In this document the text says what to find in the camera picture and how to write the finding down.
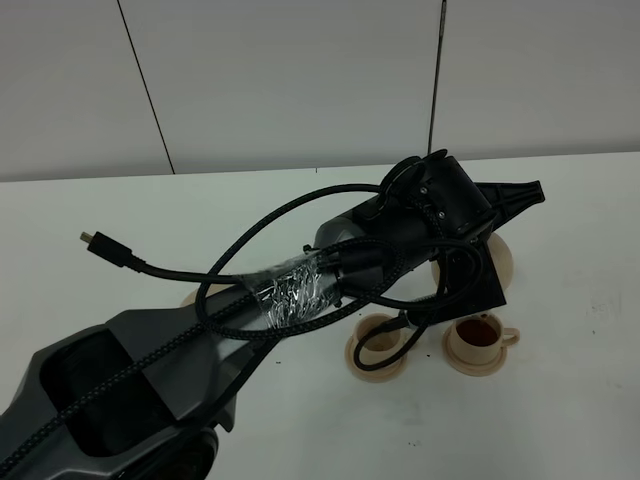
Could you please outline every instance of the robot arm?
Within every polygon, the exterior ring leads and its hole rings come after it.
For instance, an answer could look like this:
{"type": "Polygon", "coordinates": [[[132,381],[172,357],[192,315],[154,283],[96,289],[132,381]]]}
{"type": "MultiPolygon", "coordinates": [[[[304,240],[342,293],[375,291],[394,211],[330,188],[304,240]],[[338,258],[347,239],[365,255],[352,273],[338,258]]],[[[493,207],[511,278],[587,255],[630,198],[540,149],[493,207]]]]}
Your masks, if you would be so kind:
{"type": "MultiPolygon", "coordinates": [[[[474,184],[445,151],[400,162],[375,197],[322,225],[302,260],[201,299],[200,311],[126,311],[37,352],[0,417],[0,478],[204,479],[217,452],[214,428],[231,431],[235,394],[279,341],[260,334],[267,326],[303,333],[354,292],[380,303],[381,285],[437,258],[446,258],[447,290],[464,290],[470,257],[455,249],[441,256],[446,249],[426,242],[434,238],[470,245],[482,259],[479,281],[439,308],[434,323],[503,305],[486,241],[542,201],[538,182],[474,184]],[[218,322],[203,322],[203,312],[218,322]]],[[[366,303],[358,302],[345,313],[366,303]]],[[[416,325],[419,305],[407,314],[416,325]]]]}

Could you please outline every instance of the white wall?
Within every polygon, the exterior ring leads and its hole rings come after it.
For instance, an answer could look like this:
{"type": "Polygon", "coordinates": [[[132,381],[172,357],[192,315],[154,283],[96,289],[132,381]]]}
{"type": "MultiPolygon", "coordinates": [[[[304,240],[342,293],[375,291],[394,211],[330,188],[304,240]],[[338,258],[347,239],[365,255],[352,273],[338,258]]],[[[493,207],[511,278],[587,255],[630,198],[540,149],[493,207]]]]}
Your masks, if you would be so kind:
{"type": "Polygon", "coordinates": [[[439,0],[124,0],[178,172],[426,152],[439,0]]]}
{"type": "Polygon", "coordinates": [[[460,158],[640,150],[640,2],[448,6],[434,148],[460,158]]]}
{"type": "Polygon", "coordinates": [[[116,1],[0,4],[0,181],[170,173],[116,1]]]}

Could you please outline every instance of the tea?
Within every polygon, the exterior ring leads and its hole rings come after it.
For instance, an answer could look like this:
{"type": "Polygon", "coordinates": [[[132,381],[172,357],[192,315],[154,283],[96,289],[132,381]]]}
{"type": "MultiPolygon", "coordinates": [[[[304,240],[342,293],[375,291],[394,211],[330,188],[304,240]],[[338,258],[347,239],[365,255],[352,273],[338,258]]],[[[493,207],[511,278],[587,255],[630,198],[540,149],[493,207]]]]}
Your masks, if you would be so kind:
{"type": "Polygon", "coordinates": [[[475,347],[488,347],[498,341],[496,331],[483,320],[466,320],[458,325],[457,331],[462,340],[475,347]]]}

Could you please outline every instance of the cable plug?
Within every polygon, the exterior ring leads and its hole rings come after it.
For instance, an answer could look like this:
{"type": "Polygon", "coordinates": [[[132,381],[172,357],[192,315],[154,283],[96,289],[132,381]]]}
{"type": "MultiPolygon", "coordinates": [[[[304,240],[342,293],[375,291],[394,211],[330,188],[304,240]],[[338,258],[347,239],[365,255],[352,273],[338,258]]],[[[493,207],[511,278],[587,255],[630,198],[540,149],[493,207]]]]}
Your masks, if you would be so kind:
{"type": "Polygon", "coordinates": [[[87,250],[91,253],[118,267],[129,267],[135,270],[134,265],[140,261],[138,257],[133,255],[130,248],[100,232],[96,232],[95,235],[82,232],[80,240],[89,245],[87,250]]]}

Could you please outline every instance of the clear tape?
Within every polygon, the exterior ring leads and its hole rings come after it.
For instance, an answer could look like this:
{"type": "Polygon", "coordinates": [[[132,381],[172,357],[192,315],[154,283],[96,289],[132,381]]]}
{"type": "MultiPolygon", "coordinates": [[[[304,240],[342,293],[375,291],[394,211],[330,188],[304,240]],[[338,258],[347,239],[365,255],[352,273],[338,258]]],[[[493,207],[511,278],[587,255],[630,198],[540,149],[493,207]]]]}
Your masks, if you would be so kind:
{"type": "Polygon", "coordinates": [[[268,328],[282,328],[312,320],[340,299],[334,273],[321,268],[326,257],[301,255],[261,272],[243,275],[268,328]]]}

